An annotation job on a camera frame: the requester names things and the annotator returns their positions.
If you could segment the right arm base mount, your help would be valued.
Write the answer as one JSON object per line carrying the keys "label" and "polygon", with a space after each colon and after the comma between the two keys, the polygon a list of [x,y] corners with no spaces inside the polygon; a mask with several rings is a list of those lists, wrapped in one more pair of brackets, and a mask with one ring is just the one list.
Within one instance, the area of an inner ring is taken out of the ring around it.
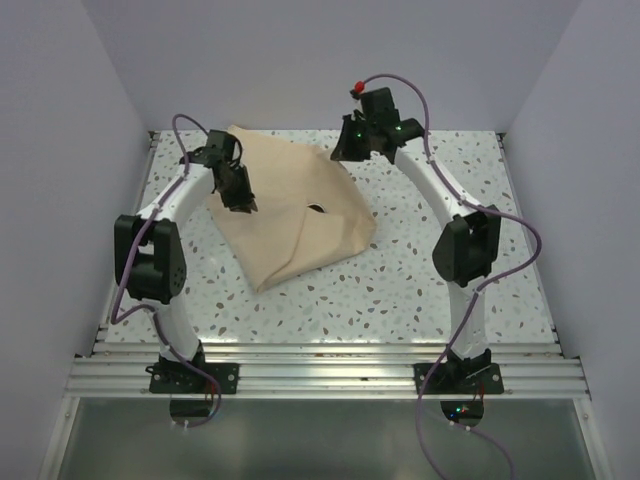
{"label": "right arm base mount", "polygon": [[427,395],[500,395],[505,392],[500,366],[492,361],[489,348],[481,355],[464,359],[450,352],[439,364],[416,363],[412,368],[417,393],[423,383],[423,393]]}

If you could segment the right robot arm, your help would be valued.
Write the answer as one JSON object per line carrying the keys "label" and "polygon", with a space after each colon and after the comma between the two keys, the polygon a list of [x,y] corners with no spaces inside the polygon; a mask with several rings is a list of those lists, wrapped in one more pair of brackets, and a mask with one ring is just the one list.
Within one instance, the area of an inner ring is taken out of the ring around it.
{"label": "right robot arm", "polygon": [[368,91],[356,83],[351,96],[360,107],[342,117],[343,124],[330,159],[364,162],[373,153],[384,156],[416,187],[433,210],[440,236],[432,251],[438,275],[447,283],[450,299],[450,364],[445,379],[451,389],[468,392],[491,363],[485,331],[484,301],[472,299],[497,259],[501,218],[491,206],[487,213],[463,204],[461,184],[433,160],[416,159],[403,148],[422,139],[425,130],[414,118],[401,119],[389,88]]}

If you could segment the beige wooden board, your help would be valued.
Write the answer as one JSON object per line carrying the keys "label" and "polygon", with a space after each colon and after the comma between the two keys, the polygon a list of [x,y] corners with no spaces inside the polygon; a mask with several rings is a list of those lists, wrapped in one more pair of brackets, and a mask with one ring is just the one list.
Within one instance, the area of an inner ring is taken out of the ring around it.
{"label": "beige wooden board", "polygon": [[257,210],[207,207],[255,292],[364,252],[376,221],[346,168],[317,145],[237,126]]}

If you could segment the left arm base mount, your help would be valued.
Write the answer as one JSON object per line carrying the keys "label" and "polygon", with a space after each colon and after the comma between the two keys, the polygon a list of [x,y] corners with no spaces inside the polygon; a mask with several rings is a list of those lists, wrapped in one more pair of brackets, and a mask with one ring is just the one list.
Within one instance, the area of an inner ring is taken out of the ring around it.
{"label": "left arm base mount", "polygon": [[159,356],[145,368],[150,375],[149,391],[153,394],[235,394],[240,379],[240,365],[232,362],[207,362],[198,352],[190,368]]}

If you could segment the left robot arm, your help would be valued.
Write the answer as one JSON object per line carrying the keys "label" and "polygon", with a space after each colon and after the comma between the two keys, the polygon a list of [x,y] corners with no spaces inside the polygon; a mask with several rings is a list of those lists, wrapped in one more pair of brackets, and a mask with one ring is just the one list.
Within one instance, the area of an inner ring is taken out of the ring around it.
{"label": "left robot arm", "polygon": [[195,360],[200,341],[190,325],[183,293],[188,269],[180,230],[212,194],[234,213],[258,210],[240,140],[211,130],[204,145],[182,151],[176,176],[146,207],[114,224],[114,270],[118,285],[109,323],[138,311],[151,316],[161,356],[178,362],[172,379],[185,392],[201,390],[207,367]]}

